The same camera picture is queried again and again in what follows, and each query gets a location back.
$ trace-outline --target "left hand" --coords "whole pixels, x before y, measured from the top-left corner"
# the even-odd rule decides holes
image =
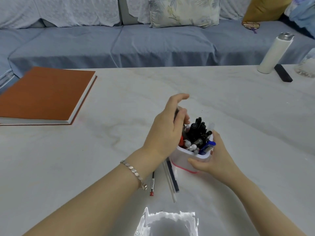
[[[189,94],[186,93],[179,93],[169,98],[165,109],[155,117],[143,149],[160,156],[163,160],[176,149],[182,135],[183,124],[190,123],[187,109],[178,107],[178,103],[188,98]],[[179,112],[174,120],[177,107]]]

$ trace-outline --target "silver bracelet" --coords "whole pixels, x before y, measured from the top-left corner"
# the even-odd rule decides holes
[[[147,190],[148,186],[142,181],[142,177],[139,175],[139,173],[136,171],[135,168],[133,168],[129,163],[127,163],[125,160],[121,161],[120,163],[124,164],[126,167],[128,167],[135,175],[136,177],[141,181],[142,189]]]

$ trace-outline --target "pen holder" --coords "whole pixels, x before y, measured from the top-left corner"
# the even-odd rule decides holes
[[[198,172],[198,170],[192,167],[192,165],[187,161],[188,158],[192,158],[201,162],[207,162],[210,160],[211,155],[210,151],[207,152],[205,155],[199,155],[194,154],[193,152],[188,151],[184,148],[181,148],[180,146],[177,146],[175,151],[173,151],[171,155],[169,155],[169,158],[174,166],[195,174]]]

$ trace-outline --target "glass jar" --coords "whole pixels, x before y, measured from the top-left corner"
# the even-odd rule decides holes
[[[294,67],[294,70],[302,76],[315,78],[315,48],[304,57],[301,63]]]

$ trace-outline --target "brown notebook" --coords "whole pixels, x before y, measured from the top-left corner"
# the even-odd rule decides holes
[[[71,124],[95,71],[33,67],[0,95],[0,125]]]

